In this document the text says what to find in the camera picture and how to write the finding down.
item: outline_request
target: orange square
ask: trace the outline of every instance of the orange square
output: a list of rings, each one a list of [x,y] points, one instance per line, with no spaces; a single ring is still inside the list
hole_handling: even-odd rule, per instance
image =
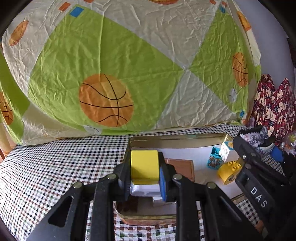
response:
[[[71,4],[68,2],[64,2],[62,6],[60,6],[59,10],[64,12]]]

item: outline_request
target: tray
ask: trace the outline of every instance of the tray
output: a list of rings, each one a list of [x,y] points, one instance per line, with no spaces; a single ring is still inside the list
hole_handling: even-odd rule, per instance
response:
[[[126,161],[129,158],[130,152],[133,149],[201,148],[220,145],[222,144],[222,142],[230,141],[232,139],[233,138],[227,133],[141,137],[136,136],[129,139],[123,161]],[[237,204],[245,199],[245,196],[243,194],[240,194],[232,198],[232,201],[234,201],[234,203]],[[115,204],[115,211],[118,214],[118,216],[122,219],[122,221],[128,225],[165,225],[176,222],[176,214],[139,215],[135,210],[123,210],[122,203]]]

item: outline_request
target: metal bolt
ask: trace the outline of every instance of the metal bolt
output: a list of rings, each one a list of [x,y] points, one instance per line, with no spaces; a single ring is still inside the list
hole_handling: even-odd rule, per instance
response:
[[[173,179],[174,180],[181,180],[182,179],[182,175],[181,174],[175,174],[174,176],[173,176]]]
[[[252,168],[252,166],[251,166],[249,163],[246,163],[246,164],[245,164],[245,167],[246,167],[247,169],[251,169],[251,168]]]
[[[114,174],[114,173],[111,173],[111,174],[109,174],[108,176],[107,176],[107,178],[108,178],[108,180],[113,180],[113,179],[115,179],[117,176],[116,176],[116,174]]]
[[[215,189],[215,188],[216,188],[216,183],[214,183],[214,182],[209,182],[209,183],[207,183],[207,187],[208,187],[209,189]]]
[[[82,184],[81,182],[76,182],[76,183],[73,184],[73,187],[74,187],[75,189],[78,189],[78,188],[81,188],[82,185],[83,185],[83,184]]]

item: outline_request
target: gingham cloth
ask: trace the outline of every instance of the gingham cloth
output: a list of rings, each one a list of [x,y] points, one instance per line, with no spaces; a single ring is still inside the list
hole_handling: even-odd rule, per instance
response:
[[[228,133],[242,127],[220,125],[146,135]],[[11,233],[24,241],[59,198],[77,182],[97,182],[111,173],[124,156],[133,135],[65,139],[43,145],[16,146],[0,165],[0,216]],[[282,172],[270,156],[265,161]],[[256,224],[259,219],[248,200],[237,205]],[[90,230],[89,213],[86,240]],[[114,215],[116,240],[174,240],[174,225],[128,226]],[[204,234],[200,220],[201,235]]]

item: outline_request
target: yellow toy brick with eye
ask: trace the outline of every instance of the yellow toy brick with eye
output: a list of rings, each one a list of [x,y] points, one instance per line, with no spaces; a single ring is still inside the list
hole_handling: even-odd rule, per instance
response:
[[[157,150],[131,151],[131,181],[135,185],[151,185],[159,182]]]
[[[230,161],[223,164],[217,171],[217,174],[223,180],[224,185],[227,185],[235,180],[241,169],[242,165],[237,161]]]

